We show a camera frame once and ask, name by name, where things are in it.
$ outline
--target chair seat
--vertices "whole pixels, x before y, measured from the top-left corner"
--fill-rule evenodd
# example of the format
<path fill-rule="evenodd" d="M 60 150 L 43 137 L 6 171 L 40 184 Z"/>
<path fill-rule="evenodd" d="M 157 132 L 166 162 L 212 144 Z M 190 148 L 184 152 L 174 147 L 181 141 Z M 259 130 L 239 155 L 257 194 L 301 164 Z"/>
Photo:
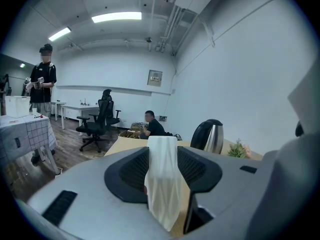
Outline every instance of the chair seat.
<path fill-rule="evenodd" d="M 115 125 L 120 122 L 119 118 L 110 117 L 105 120 L 107 125 Z"/>
<path fill-rule="evenodd" d="M 91 134 L 98 134 L 98 135 L 104 134 L 104 130 L 100 127 L 99 124 L 95 122 L 87 122 L 86 124 L 88 125 L 88 130 L 90 131 Z M 77 127 L 75 130 L 80 133 L 87 132 L 84 125 Z"/>

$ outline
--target fluorescent light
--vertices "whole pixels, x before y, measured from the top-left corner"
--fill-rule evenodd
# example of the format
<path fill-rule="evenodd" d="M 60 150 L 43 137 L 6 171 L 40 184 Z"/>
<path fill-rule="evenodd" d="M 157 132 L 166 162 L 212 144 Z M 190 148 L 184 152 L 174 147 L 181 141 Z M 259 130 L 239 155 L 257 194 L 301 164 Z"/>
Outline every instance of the fluorescent light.
<path fill-rule="evenodd" d="M 54 34 L 53 36 L 49 37 L 50 41 L 54 41 L 59 37 L 62 37 L 65 34 L 68 34 L 69 32 L 71 32 L 70 28 L 66 27 L 65 29 L 62 29 L 61 31 L 59 31 L 58 33 Z"/>
<path fill-rule="evenodd" d="M 115 12 L 92 17 L 94 23 L 115 21 L 115 20 L 141 20 L 142 13 L 136 12 Z"/>

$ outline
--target chair armrest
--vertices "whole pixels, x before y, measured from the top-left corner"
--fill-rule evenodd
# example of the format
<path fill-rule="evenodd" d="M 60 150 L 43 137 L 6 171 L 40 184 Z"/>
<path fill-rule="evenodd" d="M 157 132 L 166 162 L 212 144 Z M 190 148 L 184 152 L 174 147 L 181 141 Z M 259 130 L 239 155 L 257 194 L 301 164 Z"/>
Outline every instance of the chair armrest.
<path fill-rule="evenodd" d="M 121 112 L 121 110 L 116 109 L 115 111 L 116 111 L 116 118 L 118 119 L 118 115 L 119 115 L 119 112 Z"/>
<path fill-rule="evenodd" d="M 84 128 L 86 131 L 88 131 L 87 120 L 89 120 L 90 118 L 84 116 L 77 116 L 76 118 L 81 119 L 83 121 Z"/>
<path fill-rule="evenodd" d="M 97 122 L 97 117 L 99 116 L 98 114 L 89 114 L 89 116 L 93 116 L 94 122 Z"/>

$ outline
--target checkered tablecloth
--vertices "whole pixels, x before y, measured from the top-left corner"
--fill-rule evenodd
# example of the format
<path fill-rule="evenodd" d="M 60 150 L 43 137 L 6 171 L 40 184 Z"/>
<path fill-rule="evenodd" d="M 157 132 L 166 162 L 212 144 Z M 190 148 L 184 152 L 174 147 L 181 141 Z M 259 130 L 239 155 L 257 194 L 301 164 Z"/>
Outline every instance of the checkered tablecloth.
<path fill-rule="evenodd" d="M 0 118 L 0 167 L 47 144 L 52 150 L 56 143 L 48 117 Z"/>

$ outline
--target man in black t-shirt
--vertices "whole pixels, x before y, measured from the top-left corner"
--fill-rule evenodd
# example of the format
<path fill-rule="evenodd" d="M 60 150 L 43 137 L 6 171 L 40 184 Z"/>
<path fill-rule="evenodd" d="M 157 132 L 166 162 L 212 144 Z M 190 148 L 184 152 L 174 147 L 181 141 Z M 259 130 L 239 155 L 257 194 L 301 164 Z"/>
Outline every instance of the man in black t-shirt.
<path fill-rule="evenodd" d="M 34 66 L 31 73 L 31 82 L 34 83 L 30 91 L 32 108 L 44 116 L 51 116 L 51 90 L 54 87 L 56 78 L 56 67 L 51 62 L 53 47 L 47 43 L 40 48 L 42 62 Z M 39 161 L 39 152 L 36 150 L 31 162 L 36 164 Z"/>
<path fill-rule="evenodd" d="M 149 136 L 166 136 L 164 127 L 155 119 L 155 113 L 151 110 L 145 112 L 145 120 L 149 123 L 147 129 L 143 129 L 141 139 L 148 139 Z"/>

